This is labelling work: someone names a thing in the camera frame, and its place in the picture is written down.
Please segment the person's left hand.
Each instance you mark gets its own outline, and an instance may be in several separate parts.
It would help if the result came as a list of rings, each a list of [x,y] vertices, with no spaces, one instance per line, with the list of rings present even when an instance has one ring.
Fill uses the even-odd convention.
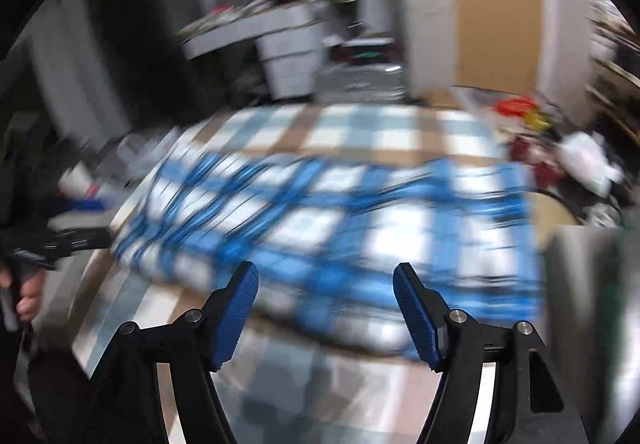
[[[32,321],[40,312],[45,283],[46,271],[42,268],[22,282],[20,300],[15,303],[15,312],[23,323]]]

